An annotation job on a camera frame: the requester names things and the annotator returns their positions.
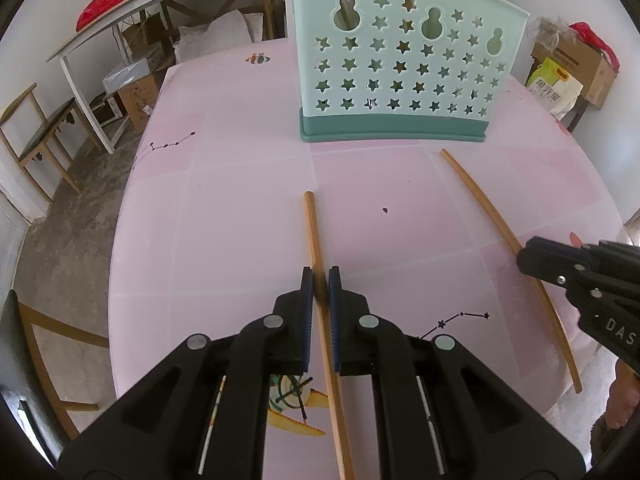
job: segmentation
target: pink tablecloth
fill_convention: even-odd
[[[252,54],[270,58],[254,62]],[[143,136],[120,211],[110,281],[110,342],[123,394],[191,333],[237,333],[299,287],[308,265],[302,193],[317,193],[327,266],[373,313],[411,335],[457,337],[529,403],[570,384],[549,323],[490,220],[444,162],[446,147],[525,242],[628,241],[602,180],[575,141],[514,79],[482,144],[384,140],[305,144],[286,40],[172,69]],[[560,288],[548,288],[578,364],[594,342]],[[458,316],[460,312],[488,316]],[[314,338],[312,386],[324,391]],[[344,381],[359,478],[377,476],[367,380]],[[300,410],[282,414],[300,420]],[[265,478],[337,478],[325,436],[270,426]]]

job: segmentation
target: wooden chopstick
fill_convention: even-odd
[[[342,397],[340,396],[340,383],[338,375],[334,371],[334,359],[332,356],[331,315],[329,313],[329,294],[326,286],[326,274],[324,273],[324,259],[322,258],[322,245],[320,244],[320,231],[318,229],[318,216],[316,215],[316,197],[313,192],[304,194],[306,217],[306,240],[309,245],[312,269],[314,272],[314,289],[316,293],[316,314],[320,326],[320,346],[322,349],[322,364],[326,377],[327,394],[329,397],[329,413],[331,427],[334,432],[335,455],[338,460],[340,480],[354,480],[353,462],[351,460],[351,446],[347,425],[342,410]]]
[[[516,256],[522,250],[522,245],[520,241],[515,237],[513,231],[511,231],[510,227],[507,225],[507,222],[504,221],[504,218],[500,215],[495,206],[488,199],[487,195],[484,194],[482,189],[476,184],[476,182],[471,178],[471,176],[465,171],[465,169],[458,164],[455,158],[451,156],[451,154],[447,150],[441,151],[442,155],[453,170],[458,174],[462,182],[465,183],[467,189],[471,192],[471,194],[476,197],[479,204],[482,206],[482,209],[489,215],[495,227],[500,231],[502,238],[507,242],[507,245],[513,251],[513,254]],[[533,285],[536,294],[538,295],[538,299],[542,306],[545,309],[546,316],[549,318],[551,322],[551,328],[553,329],[554,336],[556,337],[556,342],[562,351],[562,355],[564,356],[564,360],[569,367],[569,373],[571,374],[571,378],[574,381],[574,389],[575,393],[579,394],[582,391],[582,381],[580,380],[580,372],[578,371],[578,366],[575,363],[574,352],[571,350],[571,345],[569,345],[569,339],[566,336],[566,332],[564,331],[564,327],[562,326],[562,321],[556,312],[554,304],[549,297],[544,285],[540,280],[536,278],[531,278],[531,284]]]

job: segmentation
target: person's hand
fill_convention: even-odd
[[[607,426],[618,430],[625,426],[640,403],[640,379],[621,360],[616,363],[616,380],[609,389],[605,418]]]

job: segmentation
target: dark green basket base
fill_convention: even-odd
[[[482,142],[489,123],[453,117],[354,114],[305,117],[300,108],[300,137],[305,142],[362,139],[441,139]]]

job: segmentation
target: mint green storage basket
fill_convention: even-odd
[[[528,13],[503,0],[293,0],[303,140],[484,140]]]

